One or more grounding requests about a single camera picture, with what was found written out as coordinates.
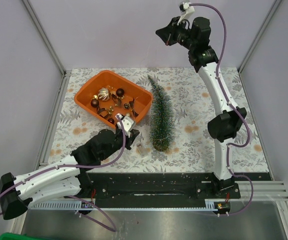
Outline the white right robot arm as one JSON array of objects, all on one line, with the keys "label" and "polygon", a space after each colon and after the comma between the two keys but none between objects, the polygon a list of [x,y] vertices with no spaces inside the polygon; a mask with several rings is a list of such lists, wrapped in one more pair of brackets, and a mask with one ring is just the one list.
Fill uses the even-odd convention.
[{"label": "white right robot arm", "polygon": [[229,172],[229,143],[237,136],[246,109],[238,107],[227,85],[222,79],[219,59],[210,46],[210,21],[204,17],[194,19],[188,27],[187,20],[179,16],[156,30],[156,35],[168,46],[180,44],[188,50],[190,64],[205,83],[215,109],[215,117],[208,122],[207,128],[215,143],[215,169],[211,192],[217,198],[224,197],[234,186],[234,177]]}]

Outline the small green christmas tree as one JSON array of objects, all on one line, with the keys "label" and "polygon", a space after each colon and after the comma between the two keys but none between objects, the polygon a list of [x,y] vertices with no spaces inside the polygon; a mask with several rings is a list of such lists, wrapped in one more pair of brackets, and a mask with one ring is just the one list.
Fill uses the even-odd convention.
[{"label": "small green christmas tree", "polygon": [[150,141],[155,150],[166,152],[175,137],[171,98],[150,75],[148,81],[153,95],[150,113]]}]

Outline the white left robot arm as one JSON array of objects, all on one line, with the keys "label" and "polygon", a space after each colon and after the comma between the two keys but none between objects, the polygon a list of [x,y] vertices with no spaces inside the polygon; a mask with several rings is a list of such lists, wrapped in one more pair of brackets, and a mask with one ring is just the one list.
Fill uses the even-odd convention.
[{"label": "white left robot arm", "polygon": [[53,164],[17,176],[5,173],[0,177],[0,216],[4,220],[14,219],[34,205],[53,198],[88,197],[92,185],[85,173],[118,161],[124,150],[131,149],[139,134],[137,129],[103,129]]}]

